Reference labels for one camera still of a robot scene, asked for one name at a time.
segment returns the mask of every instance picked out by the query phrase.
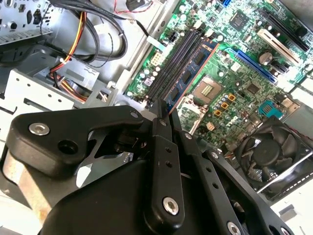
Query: pcie slot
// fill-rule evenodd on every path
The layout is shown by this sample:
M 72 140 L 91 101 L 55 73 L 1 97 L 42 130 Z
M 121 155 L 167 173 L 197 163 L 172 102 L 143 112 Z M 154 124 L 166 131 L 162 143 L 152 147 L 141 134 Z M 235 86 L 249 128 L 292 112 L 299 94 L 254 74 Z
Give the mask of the pcie slot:
M 278 41 L 270 32 L 266 29 L 260 29 L 258 36 L 267 42 L 272 48 L 274 48 L 279 54 L 285 57 L 288 61 L 296 66 L 300 65 L 300 59 L 294 55 L 288 48 L 286 48 L 280 41 Z
M 274 14 L 268 10 L 263 9 L 261 14 L 266 18 L 266 20 L 272 24 L 274 28 L 282 32 L 286 37 L 288 37 L 298 48 L 303 51 L 308 51 L 309 46 L 303 42 L 299 37 L 297 37 L 293 32 L 291 32 L 279 19 L 275 17 Z
M 201 34 L 198 31 L 187 32 L 172 58 L 166 63 L 166 66 L 162 68 L 155 82 L 150 87 L 147 93 L 150 99 L 154 100 L 155 98 L 159 98 L 160 92 L 171 88 L 169 87 L 169 83 L 175 79 L 174 73 L 183 68 L 200 39 Z
M 247 56 L 243 51 L 239 49 L 230 48 L 229 51 L 235 54 L 239 59 L 247 63 L 251 68 L 257 71 L 260 75 L 268 79 L 271 83 L 276 83 L 277 78 L 272 75 L 270 72 L 266 71 L 264 68 L 259 66 L 256 62 L 254 62 L 249 56 Z
M 211 58 L 218 45 L 218 43 L 213 42 L 208 38 L 203 38 L 201 40 L 201 43 L 194 50 L 184 68 L 177 74 L 175 83 L 173 86 L 170 86 L 170 90 L 165 96 L 169 113 L 171 113 L 179 104 L 180 100 L 183 98 L 195 78 L 202 71 L 207 61 Z

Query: blue ram stick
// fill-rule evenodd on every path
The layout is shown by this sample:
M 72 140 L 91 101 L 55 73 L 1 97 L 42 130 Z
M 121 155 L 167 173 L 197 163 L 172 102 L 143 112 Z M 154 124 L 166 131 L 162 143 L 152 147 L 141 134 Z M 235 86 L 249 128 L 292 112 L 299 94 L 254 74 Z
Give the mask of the blue ram stick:
M 206 65 L 210 57 L 219 46 L 218 43 L 211 41 L 208 38 L 202 39 L 200 45 L 195 50 L 189 63 L 183 68 L 179 74 L 177 82 L 165 97 L 167 110 L 171 113 L 183 98 L 190 85 L 199 75 L 203 67 Z
M 240 58 L 242 61 L 250 65 L 255 71 L 257 71 L 260 75 L 267 78 L 271 83 L 276 84 L 277 78 L 272 75 L 269 71 L 262 68 L 260 65 L 258 65 L 255 61 L 253 61 L 249 56 L 247 56 L 243 51 L 239 49 L 228 49 L 231 53 L 236 55 L 238 58 Z

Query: metal screw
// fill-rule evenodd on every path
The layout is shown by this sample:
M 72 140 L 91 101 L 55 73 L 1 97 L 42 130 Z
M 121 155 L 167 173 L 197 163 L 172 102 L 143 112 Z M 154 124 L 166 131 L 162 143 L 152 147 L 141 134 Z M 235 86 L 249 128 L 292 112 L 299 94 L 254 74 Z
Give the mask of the metal screw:
M 282 227 L 281 229 L 284 235 L 290 235 L 290 233 L 285 228 Z
M 134 118 L 138 118 L 138 114 L 135 113 L 135 112 L 131 112 L 131 115 L 132 115 Z
M 167 125 L 166 125 L 166 122 L 163 121 L 162 119 L 160 119 L 160 122 L 161 122 L 161 124 L 162 124 L 163 126 L 167 126 Z
M 163 199 L 163 206 L 164 206 L 164 209 L 167 212 L 169 212 L 169 214 L 171 214 L 171 215 L 177 215 L 178 214 L 178 211 L 179 211 L 178 204 L 173 198 L 170 198 L 170 197 L 164 198 Z
M 190 140 L 192 139 L 192 137 L 191 137 L 191 135 L 189 133 L 185 133 L 185 136 L 186 136 L 187 139 L 190 139 Z
M 147 142 L 143 142 L 141 143 L 140 148 L 144 148 L 146 145 L 147 145 Z
M 212 152 L 211 155 L 212 155 L 212 157 L 215 158 L 215 159 L 219 158 L 219 156 L 218 156 L 215 152 Z
M 233 222 L 228 222 L 227 228 L 232 235 L 241 235 L 241 232 L 238 229 L 237 225 L 235 225 Z
M 112 82 L 112 88 L 116 88 L 116 82 Z
M 50 128 L 46 124 L 37 122 L 31 124 L 28 129 L 36 136 L 45 136 L 50 132 Z

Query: ram slot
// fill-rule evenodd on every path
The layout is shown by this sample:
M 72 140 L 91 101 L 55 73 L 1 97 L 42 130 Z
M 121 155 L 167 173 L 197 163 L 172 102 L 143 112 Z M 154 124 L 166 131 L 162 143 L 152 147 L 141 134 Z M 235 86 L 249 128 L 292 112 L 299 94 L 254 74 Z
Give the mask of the ram slot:
M 175 74 L 174 83 L 168 86 L 170 88 L 168 92 L 162 92 L 162 98 L 166 101 L 169 113 L 179 104 L 218 46 L 218 43 L 208 38 L 202 38 L 197 48 L 192 52 L 191 57 L 186 61 L 185 66 Z
M 266 20 L 278 31 L 282 32 L 286 37 L 288 37 L 298 48 L 303 51 L 308 51 L 310 48 L 305 42 L 303 42 L 299 37 L 297 37 L 290 29 L 288 29 L 277 17 L 263 9 L 261 14 L 266 18 Z
M 167 89 L 167 85 L 170 83 L 170 75 L 173 74 L 173 71 L 179 70 L 181 65 L 186 60 L 186 57 L 190 57 L 190 52 L 197 44 L 197 41 L 200 40 L 202 34 L 197 31 L 189 31 L 183 41 L 178 45 L 174 55 L 171 59 L 166 63 L 166 66 L 161 70 L 159 75 L 156 77 L 156 81 L 152 84 L 149 89 L 147 96 L 154 100 L 155 98 L 159 98 L 158 94 L 163 89 Z
M 188 53 L 189 56 L 186 56 L 185 59 L 183 60 L 182 64 L 177 68 L 177 70 L 174 71 L 174 73 L 172 75 L 170 75 L 172 78 L 168 81 L 168 83 L 165 85 L 164 90 L 162 90 L 162 92 L 159 94 L 159 97 L 161 99 L 164 99 L 166 97 L 166 95 L 169 93 L 169 91 L 171 90 L 171 88 L 173 87 L 173 85 L 176 83 L 177 79 L 179 78 L 179 75 L 182 73 L 182 70 L 184 69 L 184 67 L 189 63 L 193 53 L 195 52 L 195 50 L 198 48 L 198 46 L 200 45 L 201 41 L 200 39 L 197 41 L 196 45 L 192 48 L 192 50 Z

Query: wire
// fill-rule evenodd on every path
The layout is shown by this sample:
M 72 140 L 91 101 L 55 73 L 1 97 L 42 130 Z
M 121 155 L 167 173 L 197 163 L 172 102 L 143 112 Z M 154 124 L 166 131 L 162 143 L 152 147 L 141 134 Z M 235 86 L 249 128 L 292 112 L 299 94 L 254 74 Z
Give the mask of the wire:
M 112 55 L 112 53 L 113 53 L 113 38 L 112 38 L 112 35 L 109 33 L 108 34 L 109 35 L 109 37 L 110 37 L 110 39 L 111 39 L 111 53 L 109 54 L 109 57 L 107 58 L 107 60 L 102 64 L 102 65 L 100 65 L 100 66 L 94 66 L 94 65 L 89 65 L 89 66 L 91 66 L 91 67 L 94 67 L 94 68 L 101 68 L 101 67 L 103 67 L 107 62 L 108 62 L 108 60 L 110 59 L 110 57 L 111 57 L 111 55 Z
M 234 154 L 229 154 L 229 155 L 225 156 L 224 158 L 225 159 L 230 159 L 230 158 L 233 158 L 234 156 L 235 156 Z
M 104 10 L 103 8 L 89 2 L 86 0 L 77 0 L 77 1 L 73 1 L 73 0 L 51 0 L 51 3 L 54 6 L 57 7 L 61 7 L 61 8 L 66 8 L 66 9 L 73 9 L 73 10 L 79 10 L 79 11 L 85 11 L 94 15 L 97 15 L 107 21 L 109 21 L 111 24 L 117 24 L 116 21 L 110 21 L 110 20 L 114 20 L 118 19 L 118 20 L 129 20 L 129 21 L 134 21 L 133 19 L 128 19 L 128 18 L 123 18 L 117 15 L 114 15 L 106 10 Z M 145 35 L 147 35 L 147 30 L 145 28 L 140 27 Z
M 117 11 L 117 10 L 116 10 L 116 5 L 117 5 L 117 0 L 114 0 L 114 9 L 113 9 L 113 11 L 114 11 L 115 14 L 122 14 L 122 13 L 142 13 L 142 12 L 145 12 L 145 11 L 147 11 L 147 10 L 150 9 L 150 7 L 153 5 L 153 1 L 151 1 L 151 2 L 149 3 L 149 5 L 148 5 L 148 7 L 147 7 L 146 9 L 141 10 L 141 11 L 130 11 L 130 10 L 126 10 L 126 11 Z
M 77 91 L 75 91 L 75 89 L 72 88 L 70 84 L 68 84 L 65 80 L 62 80 L 63 77 L 57 75 L 56 72 L 53 72 L 52 75 L 50 75 L 50 78 L 54 80 L 54 83 L 56 84 L 57 88 L 59 88 L 60 90 L 64 89 L 68 94 L 70 94 L 75 99 L 83 103 L 88 99 L 88 97 L 85 97 L 79 94 Z
M 68 53 L 68 56 L 65 58 L 65 60 L 60 63 L 59 65 L 53 67 L 50 72 L 55 72 L 56 70 L 60 69 L 62 66 L 64 66 L 64 64 L 66 64 L 66 62 L 68 62 L 72 56 L 72 54 L 74 53 L 74 51 L 76 50 L 77 48 L 77 45 L 78 45 L 78 42 L 82 36 L 82 33 L 83 33 L 83 25 L 84 25 L 84 21 L 86 20 L 87 16 L 86 16 L 86 13 L 84 12 L 81 12 L 80 14 L 80 21 L 79 21 L 79 25 L 78 25 L 78 30 L 77 30 L 77 33 L 76 33 L 76 38 L 74 40 L 74 43 L 71 47 L 71 49 L 69 50 L 69 53 Z
M 79 11 L 74 11 L 74 10 L 70 10 L 70 11 L 74 16 L 76 16 L 78 19 L 80 19 L 80 12 Z M 97 31 L 95 30 L 93 24 L 91 23 L 91 21 L 88 18 L 86 18 L 86 28 L 88 29 L 88 31 L 90 32 L 90 34 L 94 40 L 95 54 L 91 55 L 90 58 L 84 60 L 84 62 L 91 63 L 91 62 L 95 61 L 97 56 L 99 55 L 100 39 L 99 39 L 99 35 L 98 35 Z
M 145 29 L 145 27 L 142 25 L 142 23 L 140 23 L 138 20 L 136 20 L 137 25 L 141 28 L 141 30 L 143 31 L 143 33 L 149 37 L 149 33 L 148 31 Z
M 77 2 L 75 1 L 75 5 L 68 5 L 68 4 L 73 4 L 72 0 L 59 0 L 56 3 L 52 3 L 54 6 L 56 7 L 61 7 L 61 8 L 65 8 L 65 9 L 70 9 L 70 10 L 75 10 L 75 11 L 84 11 L 87 13 L 91 13 L 94 15 L 97 15 L 103 19 L 105 19 L 106 21 L 108 21 L 110 24 L 112 24 L 113 27 L 115 27 L 115 29 L 118 31 L 119 36 L 122 39 L 122 47 L 120 49 L 120 51 L 116 54 L 116 55 L 111 55 L 111 56 L 107 56 L 107 55 L 98 55 L 96 57 L 96 60 L 99 61 L 112 61 L 112 60 L 117 60 L 122 58 L 128 49 L 128 42 L 127 42 L 127 38 L 124 34 L 124 31 L 122 30 L 122 28 L 120 27 L 120 25 L 116 22 L 116 20 L 114 20 L 113 18 L 108 17 L 107 15 L 104 15 L 102 12 L 98 12 L 95 11 L 93 9 L 90 8 L 86 8 L 86 7 L 82 7 L 82 3 L 81 2 Z M 74 55 L 75 58 L 78 58 L 79 60 L 87 60 L 90 57 L 92 57 L 92 54 L 88 54 L 88 55 Z

